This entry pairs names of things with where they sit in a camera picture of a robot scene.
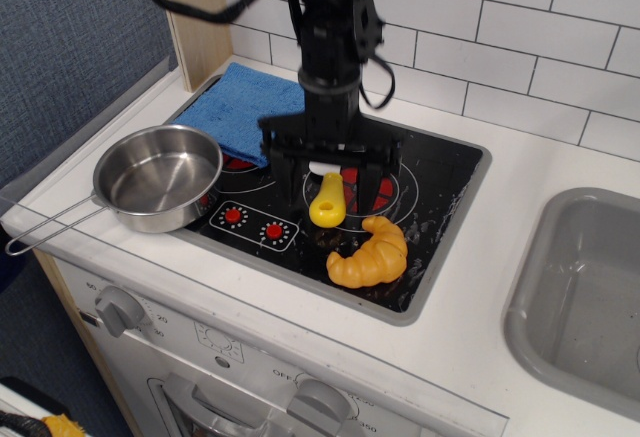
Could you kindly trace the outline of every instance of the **wooden panel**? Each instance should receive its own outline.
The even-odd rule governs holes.
[[[38,262],[44,270],[44,273],[47,275],[47,278],[49,279],[53,290],[58,295],[60,302],[62,302],[64,310],[67,312],[67,315],[71,319],[71,322],[73,323],[76,332],[78,332],[78,335],[82,339],[82,342],[89,352],[89,355],[93,359],[93,362],[96,364],[100,375],[102,375],[102,379],[107,384],[107,387],[111,392],[111,395],[113,396],[116,404],[118,405],[120,412],[122,412],[124,419],[129,425],[131,432],[135,437],[143,437],[142,432],[140,431],[140,428],[138,427],[138,424],[133,417],[133,414],[129,410],[129,407],[127,406],[124,397],[122,396],[122,393],[120,392],[120,389],[115,382],[115,379],[111,375],[111,371],[109,370],[104,357],[98,349],[98,345],[93,340],[93,337],[82,323],[82,319],[80,318],[80,314],[78,313],[78,308],[75,305],[73,297],[71,296],[71,293],[67,288],[67,284],[64,282],[62,274],[60,273],[58,266],[53,260],[53,257],[37,249],[34,249],[33,253],[38,259]]]
[[[207,11],[226,7],[225,0],[175,0]],[[167,13],[185,88],[194,92],[233,53],[228,25],[216,25]]]

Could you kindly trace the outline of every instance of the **oven handle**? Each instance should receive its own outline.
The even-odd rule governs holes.
[[[213,436],[221,437],[293,437],[292,434],[280,427],[275,427],[266,420],[260,427],[252,428],[236,424],[223,416],[203,407],[195,398],[196,384],[175,374],[162,386],[167,400],[177,407],[184,415]]]

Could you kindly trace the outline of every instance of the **stovetop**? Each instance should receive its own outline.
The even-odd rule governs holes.
[[[382,320],[410,323],[426,302],[463,209],[474,194],[471,187],[477,187],[484,174],[479,164],[485,151],[413,129],[405,132],[400,172],[382,181],[371,212],[388,217],[405,234],[407,270],[392,283],[351,290],[333,284],[327,274],[326,260],[332,251],[350,256],[370,237],[361,228],[367,215],[358,212],[355,202],[354,168],[341,171],[347,218],[336,228],[323,229],[309,219],[309,204],[322,177],[307,170],[303,191],[290,204],[269,167],[225,157],[216,202],[183,236]]]

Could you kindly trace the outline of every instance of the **sink basin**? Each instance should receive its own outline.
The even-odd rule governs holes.
[[[505,336],[537,379],[640,421],[640,200],[572,189],[547,204]]]

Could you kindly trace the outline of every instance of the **control panel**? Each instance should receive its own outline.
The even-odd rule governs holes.
[[[306,419],[312,428],[320,425],[314,421],[314,415],[319,413],[332,416],[327,425],[339,428],[341,419],[350,421],[349,425],[357,426],[362,435],[368,437],[421,435],[421,428],[415,423],[366,398],[333,389],[304,370],[255,349],[221,329],[64,262],[60,262],[59,267],[84,321],[98,329],[104,328],[109,338],[118,339],[118,335],[126,332],[259,396],[299,420]]]
[[[275,252],[284,252],[298,233],[298,226],[232,200],[223,202],[209,224]]]

